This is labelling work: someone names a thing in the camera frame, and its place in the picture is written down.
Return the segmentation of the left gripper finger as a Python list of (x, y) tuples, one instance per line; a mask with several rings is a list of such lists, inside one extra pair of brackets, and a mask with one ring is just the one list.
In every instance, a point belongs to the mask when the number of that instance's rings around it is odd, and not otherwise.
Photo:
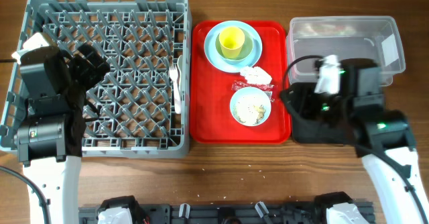
[(68, 63), (69, 73), (73, 81), (76, 81), (85, 90), (88, 89), (86, 85), (86, 72), (87, 63), (86, 60), (81, 56), (73, 57)]
[(110, 71), (110, 64), (99, 55), (94, 47), (88, 44), (79, 46), (78, 51), (84, 56), (87, 63), (86, 83), (102, 81), (106, 73)]

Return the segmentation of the white paper napkin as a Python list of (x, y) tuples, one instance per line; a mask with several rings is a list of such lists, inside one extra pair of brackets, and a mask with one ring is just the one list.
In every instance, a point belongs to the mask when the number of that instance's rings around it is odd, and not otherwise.
[(240, 75), (245, 78), (248, 84), (253, 85), (269, 85), (272, 77), (264, 71), (264, 69), (255, 66), (245, 66), (239, 71)]

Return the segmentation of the light blue small bowl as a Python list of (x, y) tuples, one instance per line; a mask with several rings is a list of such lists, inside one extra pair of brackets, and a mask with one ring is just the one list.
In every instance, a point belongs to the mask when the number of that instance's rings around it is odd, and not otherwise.
[[(235, 103), (237, 102), (238, 98), (242, 97), (242, 96), (247, 96), (247, 95), (253, 95), (253, 96), (258, 97), (261, 100), (261, 102), (262, 102), (262, 104), (266, 110), (264, 118), (257, 125), (252, 125), (252, 126), (244, 125), (243, 123), (240, 123), (239, 120), (234, 116), (234, 106), (235, 106)], [(262, 123), (264, 123), (268, 119), (268, 117), (270, 116), (270, 114), (271, 114), (271, 101), (270, 101), (269, 97), (262, 90), (259, 90), (255, 87), (245, 87), (245, 88), (242, 88), (242, 89), (239, 89), (238, 91), (236, 91), (233, 94), (233, 96), (231, 97), (230, 112), (231, 112), (231, 115), (233, 116), (233, 118), (238, 123), (240, 123), (241, 125), (244, 125), (247, 127), (255, 127), (255, 126), (258, 126), (258, 125), (261, 125)]]

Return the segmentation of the rice and food scraps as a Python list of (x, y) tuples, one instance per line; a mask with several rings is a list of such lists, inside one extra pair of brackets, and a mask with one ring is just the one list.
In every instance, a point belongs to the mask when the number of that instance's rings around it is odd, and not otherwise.
[(234, 116), (244, 125), (257, 125), (265, 112), (261, 100), (253, 95), (239, 97), (234, 106)]

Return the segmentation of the red snack wrapper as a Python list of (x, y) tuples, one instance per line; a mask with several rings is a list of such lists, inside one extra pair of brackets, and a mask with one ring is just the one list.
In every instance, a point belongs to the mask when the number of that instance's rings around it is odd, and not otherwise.
[(269, 97), (271, 102), (275, 101), (275, 98), (277, 97), (276, 94), (279, 93), (278, 88), (275, 85), (249, 84), (240, 80), (235, 80), (232, 84), (231, 89), (233, 91), (238, 91), (239, 89), (245, 87), (255, 87), (259, 90), (262, 90)]

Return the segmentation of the white plastic fork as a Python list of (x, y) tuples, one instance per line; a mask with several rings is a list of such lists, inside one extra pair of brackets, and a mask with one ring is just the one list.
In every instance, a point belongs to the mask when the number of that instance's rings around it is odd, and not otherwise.
[(181, 96), (178, 86), (178, 80), (179, 80), (179, 72), (176, 67), (176, 65), (171, 64), (169, 67), (169, 77), (171, 81), (173, 82), (173, 92), (174, 92), (174, 109), (176, 114), (181, 114), (182, 112), (182, 102), (181, 102)]

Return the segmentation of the white plastic spoon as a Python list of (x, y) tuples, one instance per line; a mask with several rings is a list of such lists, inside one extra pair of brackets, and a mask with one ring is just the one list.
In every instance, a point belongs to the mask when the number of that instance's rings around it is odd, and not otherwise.
[(178, 57), (177, 67), (178, 67), (178, 73), (179, 73), (179, 78), (178, 78), (178, 90), (179, 90), (179, 93), (180, 93), (180, 97), (183, 97), (183, 94), (182, 94), (182, 80), (183, 80), (182, 67), (183, 67), (183, 55), (180, 55), (180, 56)]

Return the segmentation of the yellow plastic cup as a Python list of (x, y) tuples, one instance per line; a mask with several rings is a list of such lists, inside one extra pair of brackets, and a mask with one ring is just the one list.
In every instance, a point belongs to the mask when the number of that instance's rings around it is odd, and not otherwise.
[(219, 34), (219, 43), (223, 56), (228, 59), (235, 59), (240, 55), (245, 43), (244, 31), (236, 26), (225, 27)]

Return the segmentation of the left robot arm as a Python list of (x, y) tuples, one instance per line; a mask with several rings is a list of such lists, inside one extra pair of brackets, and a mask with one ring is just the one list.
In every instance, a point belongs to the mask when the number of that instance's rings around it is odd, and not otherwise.
[(20, 73), (28, 96), (15, 134), (32, 223), (78, 223), (82, 139), (100, 111), (86, 93), (110, 71), (91, 45), (71, 55), (57, 46), (25, 53)]

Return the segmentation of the black plastic waste tray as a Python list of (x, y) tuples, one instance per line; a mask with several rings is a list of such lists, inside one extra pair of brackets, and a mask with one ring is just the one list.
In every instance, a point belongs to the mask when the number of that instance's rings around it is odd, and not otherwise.
[(353, 143), (353, 137), (341, 120), (336, 98), (312, 94), (313, 119), (295, 119), (292, 116), (292, 137), (300, 144)]

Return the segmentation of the clear plastic waste bin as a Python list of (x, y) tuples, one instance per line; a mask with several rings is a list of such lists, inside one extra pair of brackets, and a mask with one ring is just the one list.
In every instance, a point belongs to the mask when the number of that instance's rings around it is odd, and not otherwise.
[(406, 69), (397, 23), (390, 16), (295, 17), (286, 46), (289, 64), (308, 55), (370, 58), (381, 68), (383, 86)]

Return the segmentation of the grey plastic dishwasher rack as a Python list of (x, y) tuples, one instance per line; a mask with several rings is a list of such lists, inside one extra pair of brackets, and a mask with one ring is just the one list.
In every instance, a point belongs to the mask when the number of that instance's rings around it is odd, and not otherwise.
[[(188, 0), (27, 0), (18, 48), (40, 32), (69, 54), (91, 45), (110, 64), (86, 94), (101, 116), (86, 125), (84, 156), (182, 158), (190, 145), (191, 27)], [(169, 67), (180, 55), (176, 114)]]

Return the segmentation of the light green bowl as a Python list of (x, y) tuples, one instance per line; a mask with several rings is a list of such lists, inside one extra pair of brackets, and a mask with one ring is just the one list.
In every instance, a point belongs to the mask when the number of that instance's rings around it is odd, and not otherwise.
[(248, 57), (248, 55), (250, 55), (250, 53), (253, 50), (253, 39), (252, 39), (252, 37), (247, 32), (244, 32), (244, 35), (245, 35), (245, 41), (244, 41), (244, 44), (242, 46), (242, 49), (241, 49), (239, 55), (234, 59), (225, 58), (225, 56), (221, 50), (222, 48), (221, 48), (221, 43), (220, 43), (219, 35), (218, 35), (216, 38), (216, 49), (217, 49), (219, 56), (223, 60), (228, 62), (229, 64), (238, 64), (239, 62), (244, 61), (244, 59), (246, 59)]

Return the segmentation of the red plastic serving tray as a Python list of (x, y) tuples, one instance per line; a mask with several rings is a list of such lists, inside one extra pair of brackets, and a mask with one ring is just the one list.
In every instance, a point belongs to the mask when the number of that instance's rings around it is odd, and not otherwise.
[(231, 115), (232, 84), (239, 74), (216, 69), (207, 59), (203, 46), (218, 21), (202, 21), (192, 32), (190, 63), (190, 135), (205, 144), (281, 144), (291, 133), (291, 119), (278, 97), (286, 70), (286, 33), (276, 21), (248, 21), (261, 36), (262, 54), (257, 66), (273, 78), (275, 86), (271, 113), (261, 125), (247, 127)]

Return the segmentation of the light blue plate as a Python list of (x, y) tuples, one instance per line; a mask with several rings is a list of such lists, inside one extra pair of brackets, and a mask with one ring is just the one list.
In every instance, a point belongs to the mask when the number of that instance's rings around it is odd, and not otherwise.
[[(244, 32), (247, 32), (253, 39), (253, 50), (244, 61), (238, 64), (229, 64), (223, 60), (216, 49), (216, 38), (225, 27), (237, 26)], [(257, 31), (249, 24), (242, 21), (224, 21), (216, 24), (206, 35), (204, 40), (204, 53), (208, 61), (217, 69), (228, 72), (238, 73), (243, 67), (254, 66), (262, 54), (262, 40)]]

